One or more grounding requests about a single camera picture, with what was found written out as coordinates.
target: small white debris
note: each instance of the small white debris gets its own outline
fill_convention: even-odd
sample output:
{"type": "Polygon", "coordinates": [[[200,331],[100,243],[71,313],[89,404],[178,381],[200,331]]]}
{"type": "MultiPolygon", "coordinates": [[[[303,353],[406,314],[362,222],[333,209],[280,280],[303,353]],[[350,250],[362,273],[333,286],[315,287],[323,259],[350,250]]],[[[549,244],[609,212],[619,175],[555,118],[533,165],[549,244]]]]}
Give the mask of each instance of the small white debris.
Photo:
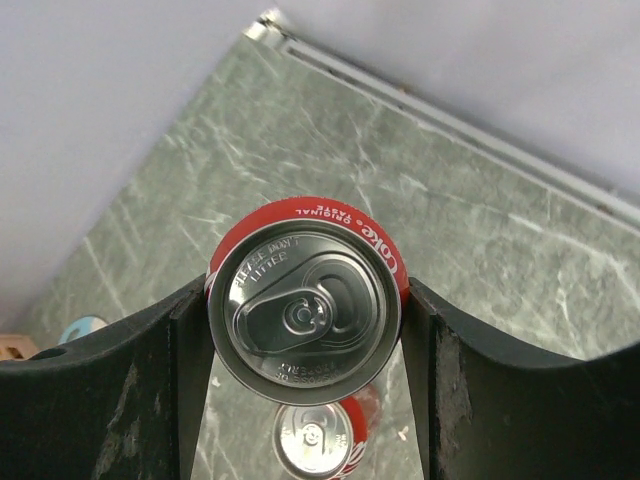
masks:
{"type": "Polygon", "coordinates": [[[405,425],[404,428],[398,432],[398,436],[400,437],[400,440],[402,440],[403,442],[406,442],[407,433],[409,433],[409,427],[405,425]]]}

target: white wall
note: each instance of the white wall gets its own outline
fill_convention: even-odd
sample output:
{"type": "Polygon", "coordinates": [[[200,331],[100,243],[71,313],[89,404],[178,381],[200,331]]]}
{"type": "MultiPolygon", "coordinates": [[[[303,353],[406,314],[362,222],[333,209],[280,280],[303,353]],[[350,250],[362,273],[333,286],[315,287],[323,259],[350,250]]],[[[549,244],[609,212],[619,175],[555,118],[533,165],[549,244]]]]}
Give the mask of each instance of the white wall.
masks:
{"type": "Polygon", "coordinates": [[[311,43],[640,194],[640,2],[276,3],[311,43]]]}
{"type": "Polygon", "coordinates": [[[266,0],[0,4],[0,331],[266,0]]]}

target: coke can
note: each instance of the coke can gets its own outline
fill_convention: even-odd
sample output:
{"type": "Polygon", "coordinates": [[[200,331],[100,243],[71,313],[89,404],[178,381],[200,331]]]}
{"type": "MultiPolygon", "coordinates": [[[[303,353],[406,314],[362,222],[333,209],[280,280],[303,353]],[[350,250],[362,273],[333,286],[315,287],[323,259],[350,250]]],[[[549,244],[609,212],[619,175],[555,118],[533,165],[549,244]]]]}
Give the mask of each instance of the coke can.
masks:
{"type": "Polygon", "coordinates": [[[345,478],[362,461],[380,416],[380,399],[372,385],[328,405],[283,405],[276,412],[273,449],[294,478],[345,478]]]}
{"type": "Polygon", "coordinates": [[[400,253],[361,211],[327,198],[269,203],[222,239],[205,282],[216,353],[254,392],[336,402],[389,359],[409,294],[400,253]]]}

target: embossed text on can lid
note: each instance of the embossed text on can lid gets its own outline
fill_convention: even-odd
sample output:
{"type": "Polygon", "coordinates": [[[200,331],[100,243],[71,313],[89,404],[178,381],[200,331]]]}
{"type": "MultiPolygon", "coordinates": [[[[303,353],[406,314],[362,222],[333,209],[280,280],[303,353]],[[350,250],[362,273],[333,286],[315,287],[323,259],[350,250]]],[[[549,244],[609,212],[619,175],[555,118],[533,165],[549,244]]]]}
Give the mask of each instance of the embossed text on can lid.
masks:
{"type": "Polygon", "coordinates": [[[234,349],[272,382],[331,385],[376,350],[386,323],[381,279],[366,258],[319,232],[270,236],[239,263],[224,305],[234,349]]]}
{"type": "Polygon", "coordinates": [[[339,403],[283,406],[276,414],[273,444],[280,463],[293,476],[328,479],[347,462],[353,429],[339,403]]]}

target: marble tabletop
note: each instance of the marble tabletop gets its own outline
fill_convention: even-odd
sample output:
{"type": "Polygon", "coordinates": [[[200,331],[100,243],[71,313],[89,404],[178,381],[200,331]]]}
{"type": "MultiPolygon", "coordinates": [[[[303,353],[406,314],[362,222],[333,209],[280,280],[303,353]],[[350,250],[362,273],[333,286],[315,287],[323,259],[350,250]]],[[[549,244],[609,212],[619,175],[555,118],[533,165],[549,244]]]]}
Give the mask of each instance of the marble tabletop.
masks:
{"type": "MultiPolygon", "coordinates": [[[[203,273],[244,215],[306,194],[363,209],[411,275],[518,338],[578,358],[640,339],[633,233],[246,38],[22,329],[49,347],[80,316],[113,322],[155,303],[203,273]]],[[[351,478],[422,478],[400,347],[376,385],[384,418],[351,478]]],[[[275,408],[215,361],[193,478],[287,478],[271,450],[275,408]]]]}

